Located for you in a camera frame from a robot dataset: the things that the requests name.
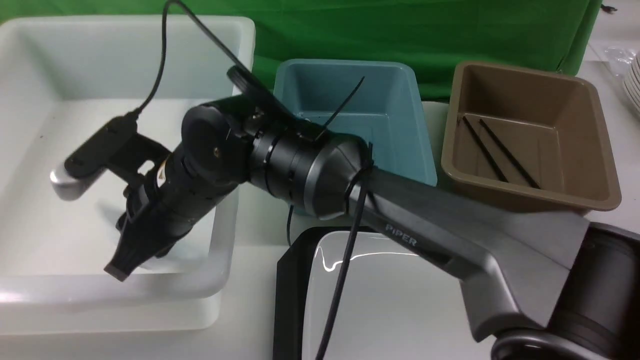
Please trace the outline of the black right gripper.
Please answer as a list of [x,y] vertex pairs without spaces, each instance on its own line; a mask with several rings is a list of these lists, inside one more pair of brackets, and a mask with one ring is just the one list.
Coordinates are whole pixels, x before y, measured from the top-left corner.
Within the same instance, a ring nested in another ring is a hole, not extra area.
[[166,256],[235,188],[230,181],[208,182],[183,150],[174,150],[126,199],[118,246],[103,271],[125,281],[144,262]]

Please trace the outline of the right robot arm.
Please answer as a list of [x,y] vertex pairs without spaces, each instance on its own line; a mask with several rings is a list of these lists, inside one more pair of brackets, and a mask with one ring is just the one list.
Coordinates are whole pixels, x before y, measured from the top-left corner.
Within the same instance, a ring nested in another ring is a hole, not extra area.
[[571,212],[513,213],[374,166],[372,146],[288,111],[242,66],[241,94],[192,107],[173,151],[138,133],[141,108],[103,130],[126,210],[105,271],[125,281],[249,182],[353,224],[316,358],[329,349],[361,222],[461,281],[471,334],[495,360],[637,360],[639,237]]

